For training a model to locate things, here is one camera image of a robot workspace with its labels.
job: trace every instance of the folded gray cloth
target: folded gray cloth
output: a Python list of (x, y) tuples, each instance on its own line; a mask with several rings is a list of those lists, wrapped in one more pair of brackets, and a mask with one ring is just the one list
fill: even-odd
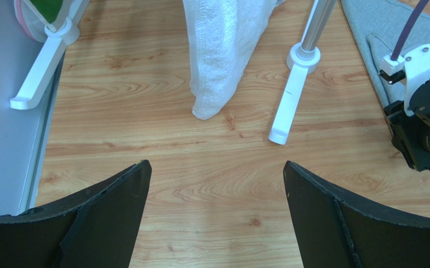
[[(383, 107), (404, 100), (404, 85), (389, 85), (378, 76), (381, 59), (391, 53), (412, 8), (395, 0), (341, 0), (345, 16)], [(422, 13), (403, 51), (430, 44), (430, 16)]]

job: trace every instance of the pink trim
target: pink trim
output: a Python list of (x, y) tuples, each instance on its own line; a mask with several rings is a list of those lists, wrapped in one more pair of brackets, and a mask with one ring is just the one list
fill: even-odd
[(30, 29), (27, 26), (27, 23), (25, 23), (25, 19), (23, 18), (22, 13), (22, 0), (14, 0), (13, 4), (15, 6), (15, 16), (17, 17), (18, 23), (20, 26), (22, 26), (23, 31), (26, 33), (27, 36), (29, 36), (31, 39), (36, 40), (32, 33), (30, 33)]

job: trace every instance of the white stand foot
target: white stand foot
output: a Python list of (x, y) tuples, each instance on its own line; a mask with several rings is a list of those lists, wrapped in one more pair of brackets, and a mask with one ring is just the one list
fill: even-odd
[(291, 73), (268, 137), (270, 141), (280, 145), (285, 145), (287, 142), (307, 75), (315, 71), (320, 61), (320, 50), (317, 47), (313, 54), (310, 54), (310, 59), (304, 59), (304, 53), (301, 43), (298, 43), (291, 48), (286, 59)]
[(89, 0), (74, 0), (63, 27), (51, 32), (45, 27), (48, 38), (36, 58), (18, 94), (10, 100), (10, 107), (18, 110), (35, 108), (41, 100), (66, 48), (80, 35), (78, 23), (88, 7)]

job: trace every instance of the cable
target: cable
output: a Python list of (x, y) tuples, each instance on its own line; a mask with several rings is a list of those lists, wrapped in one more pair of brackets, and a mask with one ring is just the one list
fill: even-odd
[(398, 42), (396, 43), (396, 46), (394, 47), (391, 60), (397, 60), (399, 57), (399, 54), (401, 53), (401, 50), (403, 49), (404, 44), (406, 43), (406, 39), (409, 36), (409, 33), (413, 29), (414, 24), (416, 23), (416, 20), (418, 20), (419, 15), (421, 15), (421, 12), (423, 12), (424, 8), (428, 4), (429, 0), (419, 0), (419, 3), (414, 8), (413, 12), (409, 16), (408, 21), (406, 22), (406, 25), (404, 25), (403, 31), (399, 35)]

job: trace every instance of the green object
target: green object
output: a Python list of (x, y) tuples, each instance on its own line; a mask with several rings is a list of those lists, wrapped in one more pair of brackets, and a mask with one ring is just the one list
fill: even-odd
[(55, 22), (60, 13), (63, 0), (30, 0), (48, 23)]

